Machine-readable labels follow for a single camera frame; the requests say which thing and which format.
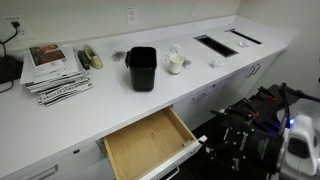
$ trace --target white countertop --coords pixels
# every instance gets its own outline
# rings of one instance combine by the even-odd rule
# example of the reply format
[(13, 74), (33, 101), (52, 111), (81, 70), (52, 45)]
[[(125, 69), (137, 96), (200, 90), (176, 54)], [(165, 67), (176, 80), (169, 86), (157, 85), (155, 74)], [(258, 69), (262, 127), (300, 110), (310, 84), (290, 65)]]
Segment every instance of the white countertop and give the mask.
[[(195, 27), (196, 32), (184, 30), (186, 26)], [(245, 49), (239, 47), (237, 43), (243, 38), (224, 32), (234, 27), (251, 34), (263, 44), (251, 43), (252, 46)], [(235, 16), (160, 30), (164, 33), (150, 30), (74, 44), (75, 49), (84, 43), (90, 44), (102, 59), (104, 68), (90, 70), (92, 89), (57, 104), (49, 107), (38, 105), (36, 95), (30, 94), (18, 81), (12, 90), (0, 94), (0, 178), (121, 129), (187, 97), (198, 88), (283, 51), (291, 40), (285, 33)], [(203, 34), (239, 54), (224, 60), (224, 67), (211, 68), (209, 63), (212, 60), (224, 58), (193, 39)], [(170, 54), (169, 47), (174, 43), (179, 44), (181, 54), (192, 61), (190, 68), (183, 69), (179, 75), (169, 73), (169, 62), (165, 60), (165, 55)], [(152, 46), (157, 50), (158, 66), (151, 92), (135, 92), (124, 60), (114, 62), (110, 58), (115, 50), (127, 51), (138, 45)]]

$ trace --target magazine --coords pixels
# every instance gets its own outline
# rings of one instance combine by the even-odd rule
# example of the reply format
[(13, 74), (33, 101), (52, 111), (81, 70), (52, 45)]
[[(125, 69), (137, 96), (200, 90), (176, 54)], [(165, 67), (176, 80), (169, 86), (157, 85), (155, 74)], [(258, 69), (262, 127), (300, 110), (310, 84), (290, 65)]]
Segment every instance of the magazine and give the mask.
[(34, 66), (35, 76), (65, 69), (63, 60), (66, 59), (66, 55), (57, 44), (31, 47), (29, 48), (29, 54)]

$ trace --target electrical outlet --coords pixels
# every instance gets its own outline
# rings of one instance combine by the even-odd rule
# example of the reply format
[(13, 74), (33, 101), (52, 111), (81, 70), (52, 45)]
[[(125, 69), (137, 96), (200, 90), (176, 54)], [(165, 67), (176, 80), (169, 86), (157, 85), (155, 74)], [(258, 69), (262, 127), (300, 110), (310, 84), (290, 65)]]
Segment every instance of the electrical outlet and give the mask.
[(199, 6), (200, 6), (200, 1), (196, 0), (193, 2), (193, 8), (192, 8), (192, 16), (197, 16), (199, 13)]
[(20, 15), (14, 15), (14, 16), (4, 16), (2, 17), (4, 23), (8, 26), (11, 32), (15, 33), (16, 30), (12, 26), (12, 22), (18, 22), (20, 26), (18, 27), (18, 34), (16, 38), (18, 40), (25, 40), (25, 39), (31, 39), (34, 38), (34, 35), (31, 33), (30, 29), (27, 27), (24, 20), (21, 18)]
[(127, 21), (128, 21), (128, 25), (138, 23), (138, 11), (136, 6), (127, 7)]

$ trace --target wall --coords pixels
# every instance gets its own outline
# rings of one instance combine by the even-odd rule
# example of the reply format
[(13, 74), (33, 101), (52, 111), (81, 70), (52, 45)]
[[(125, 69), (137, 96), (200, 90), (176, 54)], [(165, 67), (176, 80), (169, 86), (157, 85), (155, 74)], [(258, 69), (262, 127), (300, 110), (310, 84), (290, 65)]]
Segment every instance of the wall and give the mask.
[(297, 36), (254, 87), (286, 82), (320, 97), (320, 1), (242, 0), (237, 15)]
[[(193, 0), (0, 0), (0, 17), (21, 15), (34, 39), (7, 44), (18, 50), (47, 42), (69, 42), (234, 15), (240, 0), (201, 0), (192, 16)], [(138, 9), (138, 24), (127, 25), (126, 6)], [(0, 20), (0, 38), (10, 36)]]

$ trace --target drawer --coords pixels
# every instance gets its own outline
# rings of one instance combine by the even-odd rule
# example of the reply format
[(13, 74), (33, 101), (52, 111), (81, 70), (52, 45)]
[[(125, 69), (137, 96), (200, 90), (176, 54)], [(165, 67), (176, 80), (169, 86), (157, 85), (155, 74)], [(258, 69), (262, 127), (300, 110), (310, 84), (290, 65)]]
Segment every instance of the drawer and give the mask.
[(171, 108), (120, 129), (103, 141), (117, 180), (159, 179), (201, 147)]

